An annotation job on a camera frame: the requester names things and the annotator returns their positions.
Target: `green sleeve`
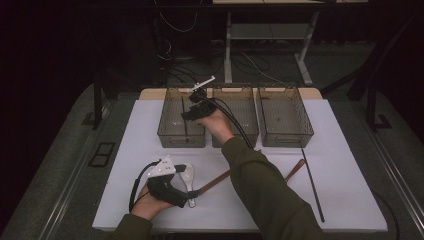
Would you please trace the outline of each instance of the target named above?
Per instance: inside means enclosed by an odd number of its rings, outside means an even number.
[[[147,240],[150,239],[152,222],[144,218],[125,214],[115,231],[107,240]]]
[[[311,206],[290,189],[277,167],[233,137],[222,148],[231,182],[264,239],[325,239]]]

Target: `dark background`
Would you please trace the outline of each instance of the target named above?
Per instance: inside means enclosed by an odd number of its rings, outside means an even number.
[[[366,10],[322,12],[315,42],[369,41],[384,45],[419,10],[422,1],[381,3],[382,7]],[[102,76],[109,98],[115,98],[120,91],[139,91],[162,83],[163,72],[155,51],[158,39],[154,37],[158,26],[152,27],[155,13],[87,16],[76,11],[76,6],[77,2],[72,1],[0,2],[0,232],[70,108],[92,84],[94,73]],[[408,25],[384,60],[376,79],[384,83],[379,89],[424,141],[424,43],[420,36],[424,14],[422,8],[419,11],[421,14]],[[225,14],[210,13],[200,19],[200,24],[211,27],[209,35],[203,34],[204,29],[196,29],[192,36],[182,38],[189,43],[207,43],[211,37],[224,36],[225,29],[219,25],[222,21],[217,19],[225,19]],[[162,29],[161,34],[173,33]],[[207,46],[193,46],[199,59],[207,58]],[[140,82],[140,75],[154,80]]]

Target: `hand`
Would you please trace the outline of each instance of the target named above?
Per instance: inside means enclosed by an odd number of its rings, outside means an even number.
[[[173,207],[174,205],[158,200],[149,193],[149,189],[145,184],[141,189],[139,195],[139,200],[134,204],[131,214],[142,217],[151,221],[156,215],[161,211]]]
[[[210,116],[197,119],[194,122],[204,125],[221,144],[234,137],[230,120],[219,109],[216,109]]]

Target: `table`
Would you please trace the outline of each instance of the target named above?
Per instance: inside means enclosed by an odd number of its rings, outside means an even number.
[[[336,0],[336,4],[347,1]],[[353,0],[351,2],[368,2],[368,0]],[[318,1],[308,0],[213,0],[213,4],[319,4]],[[225,41],[224,74],[225,82],[232,82],[231,72],[231,39],[303,39],[303,46],[299,53],[294,54],[296,64],[305,85],[313,84],[308,68],[305,64],[305,56],[318,21],[319,11],[312,14],[308,23],[292,24],[232,24],[231,12],[227,13],[227,34]]]
[[[305,88],[300,92],[315,132],[304,151],[325,221],[319,217],[305,167],[291,178],[289,186],[311,204],[324,231],[387,231],[387,223],[328,102],[320,99],[316,89]],[[147,89],[141,93],[141,100],[136,101],[93,222],[94,228],[105,231],[116,228],[128,212],[134,179],[148,163],[161,157],[169,155],[174,164],[192,164],[195,169],[194,189],[228,169],[220,149],[212,147],[210,135],[206,135],[205,148],[162,148],[156,131],[164,95],[165,89]],[[287,175],[303,158],[298,148],[262,147],[260,136],[256,149],[261,149],[283,175]],[[173,181],[176,188],[185,189],[179,177]],[[153,233],[258,231],[228,178],[197,198],[196,203],[195,208],[174,207],[162,212],[153,221]]]

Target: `person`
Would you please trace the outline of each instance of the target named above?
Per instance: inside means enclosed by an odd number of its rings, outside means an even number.
[[[222,153],[230,166],[230,178],[235,191],[258,226],[263,239],[298,240],[325,239],[311,206],[291,190],[280,171],[268,159],[235,137],[229,119],[220,110],[195,120],[202,124],[222,144]],[[146,186],[140,196],[147,193]],[[151,220],[172,207],[150,194],[138,201],[108,237],[117,239],[148,239]]]

